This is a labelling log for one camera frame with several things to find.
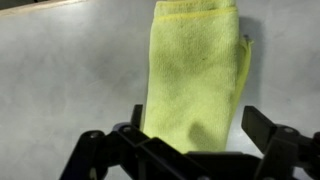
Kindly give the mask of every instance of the microfiber cloth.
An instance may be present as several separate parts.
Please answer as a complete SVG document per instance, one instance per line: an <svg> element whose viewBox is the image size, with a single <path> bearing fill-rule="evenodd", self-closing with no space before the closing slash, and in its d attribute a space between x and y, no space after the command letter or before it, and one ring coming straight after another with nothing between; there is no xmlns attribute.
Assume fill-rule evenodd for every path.
<svg viewBox="0 0 320 180"><path fill-rule="evenodd" d="M143 131L182 153L223 151L250 46L233 0L157 2Z"/></svg>

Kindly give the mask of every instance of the black mount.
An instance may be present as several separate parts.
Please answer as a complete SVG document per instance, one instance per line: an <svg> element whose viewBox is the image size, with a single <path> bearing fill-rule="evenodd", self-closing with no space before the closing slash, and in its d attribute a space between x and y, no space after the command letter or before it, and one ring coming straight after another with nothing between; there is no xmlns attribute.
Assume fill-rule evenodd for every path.
<svg viewBox="0 0 320 180"><path fill-rule="evenodd" d="M159 138L139 130L142 105L136 105L131 123L112 132L88 131L80 139L61 180L102 180L108 167L120 165L139 180L295 179L294 167L320 179L320 132L313 138L288 126L275 125L253 106L244 109L242 128L264 154L263 159L238 152L181 154Z"/></svg>

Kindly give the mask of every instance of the gray surface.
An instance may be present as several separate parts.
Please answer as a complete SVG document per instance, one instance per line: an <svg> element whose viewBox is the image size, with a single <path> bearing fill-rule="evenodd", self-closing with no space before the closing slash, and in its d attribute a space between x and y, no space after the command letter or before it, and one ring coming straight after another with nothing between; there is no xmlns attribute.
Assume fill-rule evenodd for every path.
<svg viewBox="0 0 320 180"><path fill-rule="evenodd" d="M81 132L108 132L145 103L154 2L0 17L0 179L57 179ZM256 43L227 149L260 155L240 129L246 104L308 136L320 129L320 2L238 5L242 32ZM110 176L127 179L119 169Z"/></svg>

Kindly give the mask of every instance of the gray table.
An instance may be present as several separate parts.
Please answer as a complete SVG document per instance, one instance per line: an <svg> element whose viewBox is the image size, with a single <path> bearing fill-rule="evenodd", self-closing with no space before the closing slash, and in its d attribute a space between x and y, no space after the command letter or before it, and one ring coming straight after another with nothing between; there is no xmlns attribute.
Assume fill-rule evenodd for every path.
<svg viewBox="0 0 320 180"><path fill-rule="evenodd" d="M57 179L82 132L109 132L145 103L154 4L92 0L0 17L0 179ZM238 6L255 44L227 150L260 156L240 128L244 105L308 136L320 129L320 2Z"/></svg>

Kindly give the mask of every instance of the cloth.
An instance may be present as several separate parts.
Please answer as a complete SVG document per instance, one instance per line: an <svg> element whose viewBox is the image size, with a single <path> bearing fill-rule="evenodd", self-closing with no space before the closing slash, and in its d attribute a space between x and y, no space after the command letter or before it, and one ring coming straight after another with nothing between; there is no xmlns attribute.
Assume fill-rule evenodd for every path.
<svg viewBox="0 0 320 180"><path fill-rule="evenodd" d="M250 44L233 0L157 2L143 131L182 153L223 151Z"/></svg>

